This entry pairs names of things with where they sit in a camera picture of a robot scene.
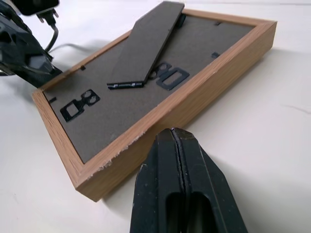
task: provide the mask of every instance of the wooden picture frame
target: wooden picture frame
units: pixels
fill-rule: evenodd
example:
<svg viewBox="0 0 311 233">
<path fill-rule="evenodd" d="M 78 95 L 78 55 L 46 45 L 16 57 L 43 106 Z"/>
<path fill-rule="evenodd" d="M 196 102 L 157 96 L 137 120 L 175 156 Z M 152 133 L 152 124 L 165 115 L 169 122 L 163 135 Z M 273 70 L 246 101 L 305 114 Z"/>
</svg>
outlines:
<svg viewBox="0 0 311 233">
<path fill-rule="evenodd" d="M 126 39 L 130 31 L 33 93 L 33 100 L 73 186 L 93 201 L 98 201 L 108 194 L 140 166 L 158 132 L 170 127 L 184 127 L 272 47 L 275 21 L 188 9 L 184 9 L 183 13 L 254 28 L 85 164 L 82 163 L 43 92 Z"/>
</svg>

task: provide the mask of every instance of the white surface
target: white surface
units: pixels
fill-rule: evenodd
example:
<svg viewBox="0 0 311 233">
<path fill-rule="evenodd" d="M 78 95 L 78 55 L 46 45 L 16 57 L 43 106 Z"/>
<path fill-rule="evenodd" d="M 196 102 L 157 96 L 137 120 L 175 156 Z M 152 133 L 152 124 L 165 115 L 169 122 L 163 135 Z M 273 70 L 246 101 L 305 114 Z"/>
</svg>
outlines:
<svg viewBox="0 0 311 233">
<path fill-rule="evenodd" d="M 61 0 L 52 53 L 67 69 L 129 30 L 160 1 Z M 311 231 L 309 0 L 186 1 L 186 7 L 278 20 L 273 49 L 186 129 L 224 172 L 250 233 Z M 52 30 L 24 21 L 45 47 Z M 0 78 L 0 232 L 127 233 L 135 178 L 94 203 L 76 192 L 31 100 Z"/>
</svg>

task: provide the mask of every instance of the clamp jaw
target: clamp jaw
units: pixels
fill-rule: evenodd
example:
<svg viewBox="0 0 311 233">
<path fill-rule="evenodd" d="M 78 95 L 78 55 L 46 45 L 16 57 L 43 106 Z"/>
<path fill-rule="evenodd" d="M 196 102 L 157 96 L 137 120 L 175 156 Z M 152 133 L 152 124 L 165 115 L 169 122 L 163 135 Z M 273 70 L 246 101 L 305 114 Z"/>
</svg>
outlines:
<svg viewBox="0 0 311 233">
<path fill-rule="evenodd" d="M 130 233 L 247 233 L 223 173 L 193 134 L 165 129 L 135 185 Z"/>
<path fill-rule="evenodd" d="M 40 87 L 62 73 L 14 9 L 0 1 L 0 69 Z"/>
</svg>

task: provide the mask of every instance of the black clamp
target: black clamp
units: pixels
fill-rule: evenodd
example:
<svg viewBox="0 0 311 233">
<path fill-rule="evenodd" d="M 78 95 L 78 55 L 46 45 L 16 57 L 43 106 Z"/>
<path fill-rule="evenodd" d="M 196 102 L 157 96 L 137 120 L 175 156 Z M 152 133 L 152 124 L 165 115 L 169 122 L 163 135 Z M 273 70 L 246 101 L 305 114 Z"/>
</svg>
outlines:
<svg viewBox="0 0 311 233">
<path fill-rule="evenodd" d="M 181 129 L 156 136 L 135 185 L 130 233 L 247 233 L 223 173 Z"/>
</svg>

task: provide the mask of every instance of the cable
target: cable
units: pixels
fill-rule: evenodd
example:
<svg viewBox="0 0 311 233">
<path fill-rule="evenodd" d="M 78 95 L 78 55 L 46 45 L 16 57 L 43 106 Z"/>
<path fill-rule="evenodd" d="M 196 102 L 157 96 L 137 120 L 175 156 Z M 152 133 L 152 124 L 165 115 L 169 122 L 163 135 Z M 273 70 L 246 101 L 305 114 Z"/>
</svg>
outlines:
<svg viewBox="0 0 311 233">
<path fill-rule="evenodd" d="M 49 52 L 51 50 L 51 48 L 53 47 L 53 45 L 55 44 L 57 37 L 58 37 L 58 28 L 55 26 L 55 24 L 51 25 L 51 28 L 54 30 L 54 34 L 53 37 L 50 41 L 50 43 L 48 44 L 48 46 L 45 48 L 46 52 Z"/>
<path fill-rule="evenodd" d="M 48 11 L 45 11 L 43 13 L 37 14 L 39 20 L 44 23 L 44 20 L 50 25 L 50 27 L 54 30 L 54 34 L 53 37 L 50 41 L 50 43 L 48 44 L 48 46 L 46 47 L 45 51 L 49 52 L 51 50 L 51 48 L 53 47 L 53 45 L 55 44 L 57 37 L 58 37 L 58 28 L 56 27 L 56 21 L 54 16 L 58 17 L 57 12 L 55 11 L 55 9 L 50 9 Z"/>
</svg>

